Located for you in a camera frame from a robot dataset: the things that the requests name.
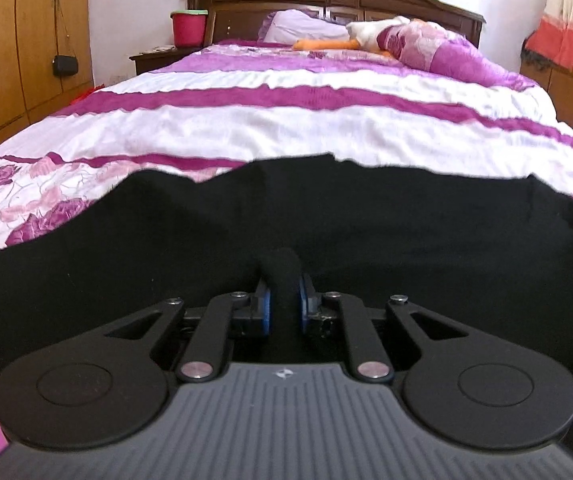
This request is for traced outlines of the black small garment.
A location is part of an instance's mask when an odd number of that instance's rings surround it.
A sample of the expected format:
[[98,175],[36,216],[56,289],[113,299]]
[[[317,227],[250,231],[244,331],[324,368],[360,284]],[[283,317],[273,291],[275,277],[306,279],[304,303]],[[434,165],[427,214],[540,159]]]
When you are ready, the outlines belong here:
[[[573,197],[330,156],[251,162],[202,183],[142,170],[0,249],[0,370],[162,300],[269,284],[420,306],[573,374]],[[567,435],[573,450],[573,426]]]

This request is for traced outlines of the pink floral bed quilt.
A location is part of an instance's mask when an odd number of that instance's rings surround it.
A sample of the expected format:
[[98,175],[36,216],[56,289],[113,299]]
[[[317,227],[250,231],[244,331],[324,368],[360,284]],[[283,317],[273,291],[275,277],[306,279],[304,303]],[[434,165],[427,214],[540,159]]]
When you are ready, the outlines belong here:
[[[44,118],[0,145],[0,249],[142,170],[202,183],[330,156],[573,197],[573,129],[535,82],[434,24],[378,44],[392,57],[223,41]],[[264,335],[258,283],[3,367],[0,479],[573,479],[573,374],[551,356],[315,285],[303,332],[300,280]]]

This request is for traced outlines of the dark wooden nightstand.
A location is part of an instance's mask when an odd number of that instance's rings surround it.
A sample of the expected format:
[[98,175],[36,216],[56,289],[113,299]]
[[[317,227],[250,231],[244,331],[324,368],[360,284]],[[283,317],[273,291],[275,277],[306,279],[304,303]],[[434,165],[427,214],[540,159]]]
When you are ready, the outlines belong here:
[[142,52],[139,54],[131,55],[130,61],[134,62],[134,69],[137,75],[153,72],[160,68],[172,65],[188,55],[201,50],[201,47],[172,47],[163,50],[155,50],[149,52]]

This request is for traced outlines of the white goose plush toy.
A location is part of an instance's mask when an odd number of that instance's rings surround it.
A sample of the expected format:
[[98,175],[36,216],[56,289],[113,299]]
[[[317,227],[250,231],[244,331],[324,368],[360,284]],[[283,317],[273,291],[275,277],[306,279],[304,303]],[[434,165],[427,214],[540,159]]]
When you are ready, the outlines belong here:
[[343,39],[300,39],[293,46],[296,51],[320,50],[360,50],[381,54],[391,58],[392,55],[382,50],[378,44],[381,32],[393,26],[404,26],[411,23],[410,18],[395,16],[386,20],[350,22],[346,25],[349,38]]

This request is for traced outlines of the red bag on floor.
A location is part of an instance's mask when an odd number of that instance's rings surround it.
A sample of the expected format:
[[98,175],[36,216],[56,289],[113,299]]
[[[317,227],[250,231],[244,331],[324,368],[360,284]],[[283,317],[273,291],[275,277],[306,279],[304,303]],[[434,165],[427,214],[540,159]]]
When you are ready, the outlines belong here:
[[88,98],[88,96],[91,96],[94,92],[97,92],[99,90],[104,89],[104,87],[105,87],[104,84],[100,84],[100,86],[92,87],[92,88],[85,90],[79,96],[76,96],[76,98],[72,99],[70,101],[70,105],[74,105],[74,104],[77,104],[81,101],[84,101],[85,99]]

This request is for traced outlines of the lilac pillow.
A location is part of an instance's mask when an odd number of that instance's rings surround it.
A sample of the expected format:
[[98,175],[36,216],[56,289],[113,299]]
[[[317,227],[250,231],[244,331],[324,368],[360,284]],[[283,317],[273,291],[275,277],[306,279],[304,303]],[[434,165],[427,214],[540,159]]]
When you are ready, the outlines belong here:
[[257,40],[267,44],[293,46],[301,39],[345,41],[349,40],[349,32],[344,25],[289,9],[270,13],[257,33]]

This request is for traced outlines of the red plastic bucket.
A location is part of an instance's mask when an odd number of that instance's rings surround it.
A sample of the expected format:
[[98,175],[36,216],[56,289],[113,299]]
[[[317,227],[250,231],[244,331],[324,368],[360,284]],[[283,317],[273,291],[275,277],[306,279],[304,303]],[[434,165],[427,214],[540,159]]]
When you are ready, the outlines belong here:
[[207,10],[180,10],[170,14],[176,48],[201,47],[206,31]]

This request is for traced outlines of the dark wooden headboard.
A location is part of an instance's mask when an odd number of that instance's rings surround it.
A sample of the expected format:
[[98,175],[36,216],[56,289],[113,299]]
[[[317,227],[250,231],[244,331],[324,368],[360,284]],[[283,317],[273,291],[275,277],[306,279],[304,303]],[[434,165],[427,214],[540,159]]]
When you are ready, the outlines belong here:
[[419,18],[437,23],[476,46],[485,20],[482,15],[439,0],[187,0],[191,10],[208,12],[204,44],[221,40],[256,40],[262,22],[274,11],[299,9],[335,23]]

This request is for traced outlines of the small black bag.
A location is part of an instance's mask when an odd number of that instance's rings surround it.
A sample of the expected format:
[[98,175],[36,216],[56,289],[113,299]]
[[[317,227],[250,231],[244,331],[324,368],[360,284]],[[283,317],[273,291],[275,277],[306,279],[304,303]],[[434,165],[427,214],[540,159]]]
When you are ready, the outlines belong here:
[[55,55],[52,60],[52,73],[55,77],[72,77],[79,72],[78,58],[75,55]]

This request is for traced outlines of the wooden wardrobe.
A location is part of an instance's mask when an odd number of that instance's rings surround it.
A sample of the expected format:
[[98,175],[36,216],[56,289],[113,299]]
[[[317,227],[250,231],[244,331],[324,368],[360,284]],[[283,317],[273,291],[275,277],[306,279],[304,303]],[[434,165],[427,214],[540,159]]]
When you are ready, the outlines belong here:
[[[77,75],[53,75],[58,54]],[[88,0],[0,0],[0,144],[92,86]]]

